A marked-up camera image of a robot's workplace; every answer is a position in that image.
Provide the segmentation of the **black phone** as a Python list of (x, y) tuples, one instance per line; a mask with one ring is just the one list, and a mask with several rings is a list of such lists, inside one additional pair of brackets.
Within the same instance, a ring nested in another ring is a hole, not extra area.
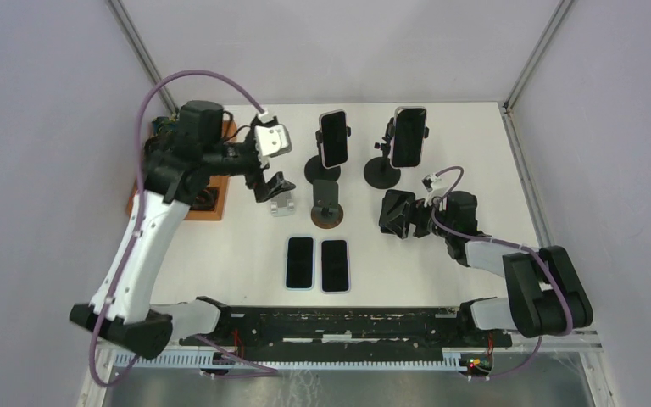
[(386, 190), (378, 220), (381, 233), (405, 239), (409, 234), (410, 206), (414, 201), (413, 192)]

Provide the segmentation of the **silver white phone stand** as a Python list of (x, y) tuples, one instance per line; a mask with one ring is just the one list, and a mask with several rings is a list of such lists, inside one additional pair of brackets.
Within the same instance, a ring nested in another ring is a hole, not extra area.
[(292, 191), (280, 193), (270, 200), (270, 213), (274, 217), (290, 216), (294, 215), (295, 212), (296, 205)]

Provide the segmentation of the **brown round base stand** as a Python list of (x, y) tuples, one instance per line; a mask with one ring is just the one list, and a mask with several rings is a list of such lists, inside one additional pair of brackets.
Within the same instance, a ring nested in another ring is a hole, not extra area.
[(321, 229), (333, 229), (340, 225), (344, 212), (339, 203), (339, 186), (336, 181), (314, 180), (310, 217)]

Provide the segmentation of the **light blue cased phone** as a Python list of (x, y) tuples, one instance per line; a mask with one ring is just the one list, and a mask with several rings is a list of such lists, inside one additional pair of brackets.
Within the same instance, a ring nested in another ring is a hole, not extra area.
[(286, 247), (285, 286), (309, 290), (314, 286), (314, 244), (312, 237), (289, 237)]

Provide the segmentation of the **lilac cased phone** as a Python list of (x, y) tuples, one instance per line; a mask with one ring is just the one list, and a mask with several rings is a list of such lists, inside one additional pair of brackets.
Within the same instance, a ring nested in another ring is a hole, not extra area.
[(348, 243), (345, 240), (324, 240), (320, 244), (320, 269), (324, 293), (350, 290)]

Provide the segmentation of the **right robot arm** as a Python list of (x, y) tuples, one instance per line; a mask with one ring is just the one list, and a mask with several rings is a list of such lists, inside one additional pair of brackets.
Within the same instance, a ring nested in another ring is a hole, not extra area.
[(593, 323), (593, 307), (565, 248), (531, 248), (491, 237), (476, 219), (478, 201), (465, 191), (428, 204), (412, 192), (390, 189), (381, 201), (379, 227), (401, 239), (434, 235), (458, 264), (504, 279), (504, 298), (464, 303), (458, 340), (476, 346), (491, 330), (516, 331), (528, 338), (564, 336)]

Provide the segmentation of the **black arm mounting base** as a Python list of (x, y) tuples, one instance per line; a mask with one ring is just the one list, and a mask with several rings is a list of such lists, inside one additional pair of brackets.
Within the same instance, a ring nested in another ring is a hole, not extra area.
[(513, 343), (476, 330), (455, 307), (228, 306), (205, 337), (258, 362), (437, 361), (446, 348)]

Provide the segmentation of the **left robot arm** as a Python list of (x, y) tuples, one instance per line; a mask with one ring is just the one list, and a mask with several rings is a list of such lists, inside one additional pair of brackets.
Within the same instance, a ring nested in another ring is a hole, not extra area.
[(216, 346), (231, 338), (232, 323), (213, 302), (150, 303), (176, 229), (211, 177), (243, 176), (258, 203), (295, 187), (280, 171), (264, 178), (271, 157), (292, 151), (288, 129), (277, 117), (256, 114), (244, 140), (234, 142), (225, 135), (224, 115), (222, 105), (195, 100), (175, 117), (153, 121), (143, 149), (143, 185), (117, 257), (92, 299), (72, 307), (72, 323), (145, 360), (191, 335), (201, 334)]

